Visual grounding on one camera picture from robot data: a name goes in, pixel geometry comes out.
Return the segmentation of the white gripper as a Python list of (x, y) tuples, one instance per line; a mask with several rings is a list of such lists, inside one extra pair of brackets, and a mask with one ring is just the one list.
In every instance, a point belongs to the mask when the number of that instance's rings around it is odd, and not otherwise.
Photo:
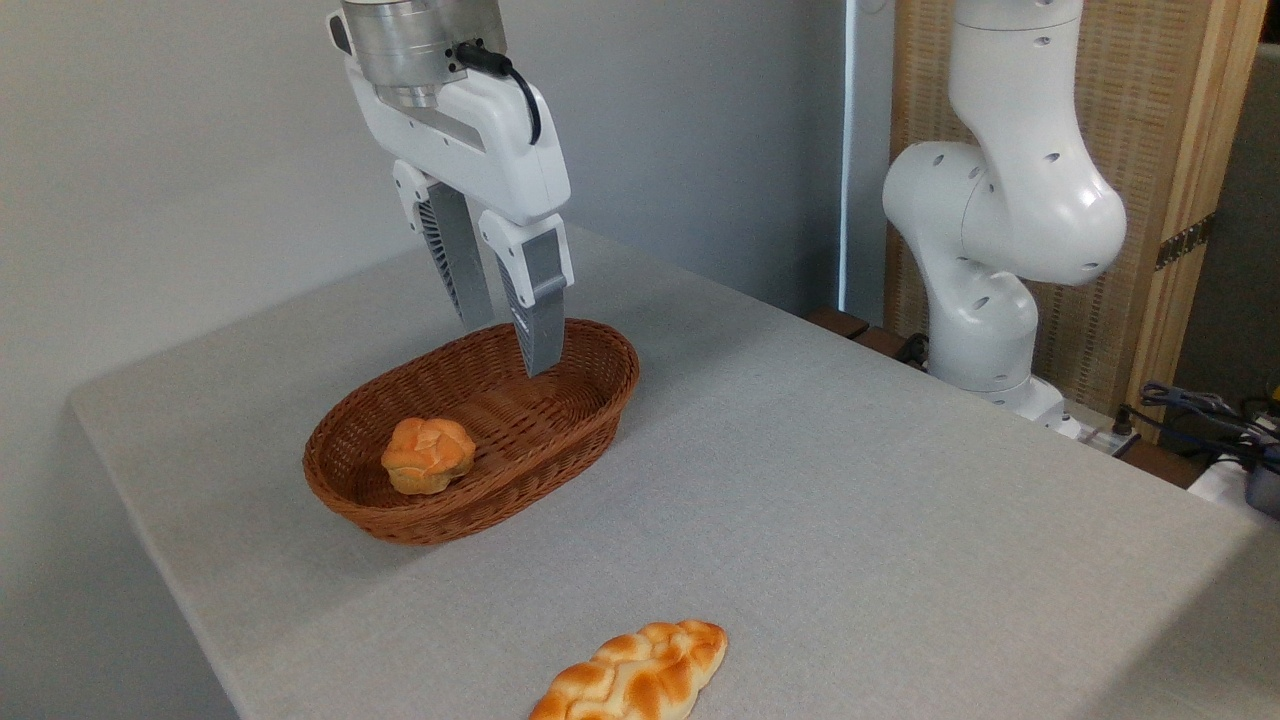
[(575, 283), (554, 214), (570, 178), (545, 99), (497, 68), (507, 53), (500, 13), (338, 10), (326, 28), (367, 128), (398, 159), (392, 174), (410, 228), (463, 328), (494, 320), (466, 195), (489, 209), (479, 229), (497, 255), (526, 373), (549, 370)]

